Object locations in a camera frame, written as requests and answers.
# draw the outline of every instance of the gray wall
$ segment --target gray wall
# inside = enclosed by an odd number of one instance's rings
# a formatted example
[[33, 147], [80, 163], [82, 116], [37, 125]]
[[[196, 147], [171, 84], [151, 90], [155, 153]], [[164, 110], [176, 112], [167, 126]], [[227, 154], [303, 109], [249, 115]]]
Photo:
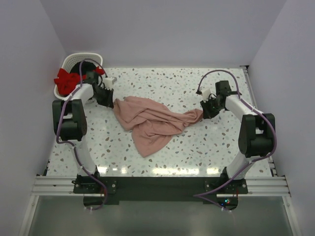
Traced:
[[288, 0], [250, 65], [259, 108], [276, 116], [274, 160], [306, 236], [315, 232], [314, 10], [314, 0]]
[[0, 32], [0, 235], [13, 236], [47, 163], [65, 52], [39, 0], [1, 1]]
[[285, 0], [41, 0], [68, 53], [107, 66], [239, 66]]

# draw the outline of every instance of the speckled table surface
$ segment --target speckled table surface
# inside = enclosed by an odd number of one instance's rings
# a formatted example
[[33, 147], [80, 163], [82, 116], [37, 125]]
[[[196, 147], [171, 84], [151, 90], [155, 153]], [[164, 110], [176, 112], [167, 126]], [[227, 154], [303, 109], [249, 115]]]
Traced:
[[[108, 68], [114, 85], [114, 99], [132, 95], [150, 98], [165, 104], [171, 111], [184, 113], [199, 108], [202, 97], [195, 94], [198, 83], [210, 68]], [[243, 98], [251, 102], [250, 92], [242, 69], [228, 69], [238, 80]], [[215, 91], [215, 82], [233, 79], [226, 73], [213, 73], [203, 86]], [[211, 177], [219, 176], [238, 152], [240, 122], [228, 111], [201, 122], [176, 135], [162, 150], [146, 158], [136, 150], [131, 132], [123, 130], [111, 109], [96, 101], [86, 104], [87, 142], [91, 157], [102, 176], [135, 177]], [[48, 164], [48, 176], [76, 176], [74, 157], [67, 145], [53, 143]], [[267, 160], [259, 161], [247, 177], [270, 177]]]

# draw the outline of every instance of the red cloth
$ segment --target red cloth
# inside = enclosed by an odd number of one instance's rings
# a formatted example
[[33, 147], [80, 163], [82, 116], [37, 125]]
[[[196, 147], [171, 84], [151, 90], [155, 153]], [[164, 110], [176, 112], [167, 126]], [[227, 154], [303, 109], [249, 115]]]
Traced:
[[[104, 71], [97, 67], [95, 70], [99, 75], [103, 75]], [[80, 83], [80, 75], [77, 73], [68, 73], [64, 69], [60, 69], [57, 75], [58, 78], [54, 79], [55, 84], [58, 88], [58, 93], [60, 95], [68, 96], [76, 87], [78, 83]]]

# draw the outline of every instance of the pink fabric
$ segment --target pink fabric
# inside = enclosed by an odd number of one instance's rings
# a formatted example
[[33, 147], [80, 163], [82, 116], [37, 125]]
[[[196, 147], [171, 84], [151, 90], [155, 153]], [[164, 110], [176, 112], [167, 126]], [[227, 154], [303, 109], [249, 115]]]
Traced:
[[143, 157], [159, 151], [172, 135], [181, 134], [202, 118], [199, 109], [179, 114], [151, 99], [133, 96], [116, 99], [114, 114], [125, 130], [133, 130], [134, 144]]

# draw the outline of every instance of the wall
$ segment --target wall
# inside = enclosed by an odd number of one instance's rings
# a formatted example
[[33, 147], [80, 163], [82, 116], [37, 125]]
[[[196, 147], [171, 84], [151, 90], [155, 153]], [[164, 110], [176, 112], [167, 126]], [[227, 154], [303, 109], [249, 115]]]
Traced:
[[54, 136], [53, 78], [65, 52], [38, 0], [0, 7], [0, 235], [17, 235]]
[[68, 53], [106, 66], [248, 65], [285, 0], [41, 0]]
[[304, 235], [314, 235], [315, 1], [288, 0], [250, 65], [259, 108], [276, 117], [274, 155]]

